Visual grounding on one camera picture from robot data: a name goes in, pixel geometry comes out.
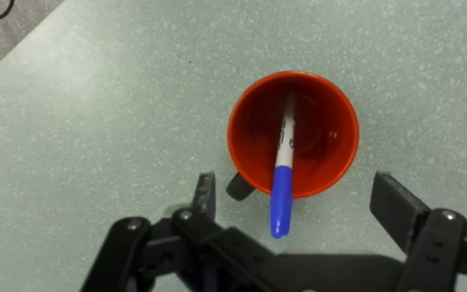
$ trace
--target screw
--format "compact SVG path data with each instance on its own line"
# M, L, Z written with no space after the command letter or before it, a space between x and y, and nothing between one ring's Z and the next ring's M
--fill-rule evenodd
M453 219L457 217L455 212L447 210L447 209L442 210L442 215L444 215L447 220L453 220Z
M139 220L137 217L132 217L132 219L126 223L126 227L127 227L129 230L136 230L139 225L140 225L140 220Z
M191 217L191 210L183 209L183 210L179 212L179 217L181 217L183 220L187 220L187 219Z

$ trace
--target orange mug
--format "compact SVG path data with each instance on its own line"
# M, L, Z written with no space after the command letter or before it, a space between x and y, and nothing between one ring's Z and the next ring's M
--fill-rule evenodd
M226 186L234 199L252 188L268 194L280 123L288 92L294 94L293 198L332 186L354 159L359 129L346 95L328 79L306 71L278 71L252 82L236 100L226 128L238 170Z

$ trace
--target gray speckled tabletop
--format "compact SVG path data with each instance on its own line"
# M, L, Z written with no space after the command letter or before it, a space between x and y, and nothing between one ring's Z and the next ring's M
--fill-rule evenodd
M278 69L332 79L361 125L351 168L294 202L285 240L267 196L221 191L230 107ZM217 222L273 251L401 258L367 210L374 170L467 215L467 1L66 0L0 63L0 290L77 290L113 220L157 220L202 170Z

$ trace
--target marker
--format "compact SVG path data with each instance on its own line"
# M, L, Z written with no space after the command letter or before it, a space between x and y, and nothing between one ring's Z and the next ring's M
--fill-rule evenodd
M294 94L286 95L280 141L275 160L275 172L272 176L270 191L270 235L280 238L288 233L288 225L291 219L291 165L293 165L293 136L294 136Z

